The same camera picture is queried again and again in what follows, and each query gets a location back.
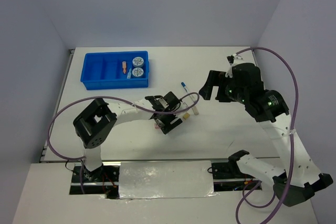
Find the blue slime jar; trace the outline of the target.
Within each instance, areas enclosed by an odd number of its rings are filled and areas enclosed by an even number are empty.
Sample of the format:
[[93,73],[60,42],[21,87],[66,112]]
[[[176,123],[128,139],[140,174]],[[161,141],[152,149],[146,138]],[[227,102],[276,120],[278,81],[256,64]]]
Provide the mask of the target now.
[[135,57],[132,59],[132,65],[134,68],[142,68],[144,66],[144,58],[142,57]]
[[145,76],[145,71],[140,67],[133,68],[131,73],[133,78],[144,78]]

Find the blue correction tape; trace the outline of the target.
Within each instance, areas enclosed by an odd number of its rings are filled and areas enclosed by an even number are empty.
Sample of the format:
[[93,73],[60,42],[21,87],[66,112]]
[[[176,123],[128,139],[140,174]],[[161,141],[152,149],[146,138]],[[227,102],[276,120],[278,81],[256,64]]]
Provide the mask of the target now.
[[131,79],[132,77],[132,69],[130,68],[127,74],[127,79]]

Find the orange correction tape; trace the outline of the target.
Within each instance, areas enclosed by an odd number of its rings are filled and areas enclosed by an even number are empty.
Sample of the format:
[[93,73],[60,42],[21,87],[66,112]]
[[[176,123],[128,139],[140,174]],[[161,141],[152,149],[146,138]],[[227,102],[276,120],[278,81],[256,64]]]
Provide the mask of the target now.
[[122,62],[122,71],[123,71],[124,74],[127,73],[127,62],[126,61]]

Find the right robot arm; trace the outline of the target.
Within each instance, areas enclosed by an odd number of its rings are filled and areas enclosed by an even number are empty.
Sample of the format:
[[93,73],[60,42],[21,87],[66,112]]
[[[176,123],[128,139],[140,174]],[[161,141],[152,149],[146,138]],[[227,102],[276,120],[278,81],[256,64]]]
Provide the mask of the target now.
[[256,159],[241,150],[228,158],[228,171],[233,177],[250,175],[271,186],[276,197],[286,192],[283,204],[291,207],[315,195],[333,183],[312,161],[298,133],[291,129],[293,116],[281,94],[266,90],[260,69],[242,57],[229,56],[228,71],[211,70],[199,94],[210,100],[213,87],[218,87],[218,102],[238,102],[261,126],[274,145],[283,168]]

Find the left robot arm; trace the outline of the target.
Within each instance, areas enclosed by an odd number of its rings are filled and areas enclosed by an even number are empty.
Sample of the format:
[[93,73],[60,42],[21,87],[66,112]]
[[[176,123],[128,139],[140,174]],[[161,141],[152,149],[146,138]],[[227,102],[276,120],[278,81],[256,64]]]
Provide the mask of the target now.
[[95,182],[105,174],[100,146],[113,127],[131,121],[153,120],[162,133],[167,134],[183,123],[182,116],[173,113],[180,105],[173,92],[147,96],[131,104],[108,104],[102,98],[94,99],[73,121],[75,133],[84,147],[83,175]]

